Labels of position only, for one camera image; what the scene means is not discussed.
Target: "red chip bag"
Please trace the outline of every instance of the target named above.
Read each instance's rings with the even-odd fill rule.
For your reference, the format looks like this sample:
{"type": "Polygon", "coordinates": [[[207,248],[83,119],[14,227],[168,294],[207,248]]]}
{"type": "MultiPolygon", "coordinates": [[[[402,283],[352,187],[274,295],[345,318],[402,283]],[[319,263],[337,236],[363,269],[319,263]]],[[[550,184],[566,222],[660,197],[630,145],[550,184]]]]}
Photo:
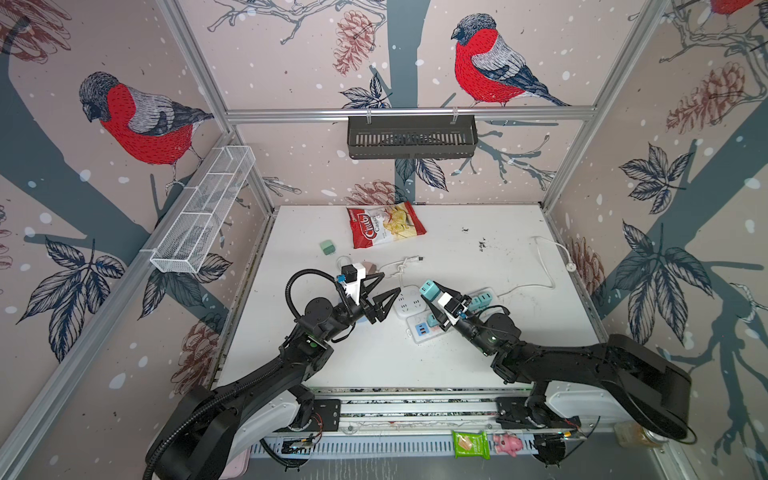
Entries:
{"type": "Polygon", "coordinates": [[[348,208],[355,248],[368,248],[427,233],[409,202],[369,209],[348,208]]]}

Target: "red bird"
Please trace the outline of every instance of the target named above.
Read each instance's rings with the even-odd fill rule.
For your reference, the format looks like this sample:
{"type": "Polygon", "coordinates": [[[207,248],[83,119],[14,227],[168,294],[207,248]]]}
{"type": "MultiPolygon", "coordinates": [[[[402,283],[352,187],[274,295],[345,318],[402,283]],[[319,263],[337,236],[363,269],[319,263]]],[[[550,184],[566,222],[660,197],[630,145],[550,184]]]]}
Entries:
{"type": "Polygon", "coordinates": [[[475,13],[462,18],[451,38],[458,41],[456,80],[475,99],[472,106],[481,101],[506,105],[518,97],[540,97],[555,105],[567,105],[550,95],[523,56],[509,48],[496,31],[492,16],[475,13]]]}
{"type": "Polygon", "coordinates": [[[183,186],[176,180],[176,161],[192,148],[197,127],[214,117],[165,95],[145,94],[103,71],[88,75],[80,85],[80,102],[88,121],[98,118],[136,160],[173,165],[174,179],[165,186],[166,193],[173,185],[183,186]]]}

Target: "white wire basket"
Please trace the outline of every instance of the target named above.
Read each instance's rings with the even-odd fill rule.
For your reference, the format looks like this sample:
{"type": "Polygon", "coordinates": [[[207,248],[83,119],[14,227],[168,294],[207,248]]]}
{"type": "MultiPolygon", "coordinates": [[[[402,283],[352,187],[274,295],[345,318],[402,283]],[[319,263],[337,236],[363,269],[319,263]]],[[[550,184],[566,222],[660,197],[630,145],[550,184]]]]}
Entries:
{"type": "Polygon", "coordinates": [[[197,273],[256,159],[250,147],[221,149],[150,261],[161,272],[197,273]]]}

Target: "metal rail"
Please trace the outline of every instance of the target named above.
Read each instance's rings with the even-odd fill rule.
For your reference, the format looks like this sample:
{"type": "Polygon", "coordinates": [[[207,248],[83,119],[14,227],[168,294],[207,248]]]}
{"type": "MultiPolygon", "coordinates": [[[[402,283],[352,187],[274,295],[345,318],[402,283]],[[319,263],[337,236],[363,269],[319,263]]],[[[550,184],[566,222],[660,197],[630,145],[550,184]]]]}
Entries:
{"type": "Polygon", "coordinates": [[[470,108],[371,108],[329,109],[308,108],[288,110],[229,110],[227,121],[237,124],[275,124],[346,121],[349,117],[392,117],[399,115],[474,115],[476,120],[589,121],[595,116],[591,105],[574,107],[470,107],[470,108]]]}

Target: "pink toy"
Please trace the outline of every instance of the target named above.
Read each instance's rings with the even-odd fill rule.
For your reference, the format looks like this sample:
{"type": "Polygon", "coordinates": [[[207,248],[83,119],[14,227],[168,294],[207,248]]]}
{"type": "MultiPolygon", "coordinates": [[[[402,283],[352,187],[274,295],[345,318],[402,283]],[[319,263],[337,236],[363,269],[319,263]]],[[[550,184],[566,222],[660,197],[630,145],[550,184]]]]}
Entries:
{"type": "Polygon", "coordinates": [[[518,452],[523,449],[523,441],[508,433],[493,435],[493,443],[496,453],[506,453],[513,457],[518,456],[518,452]]]}

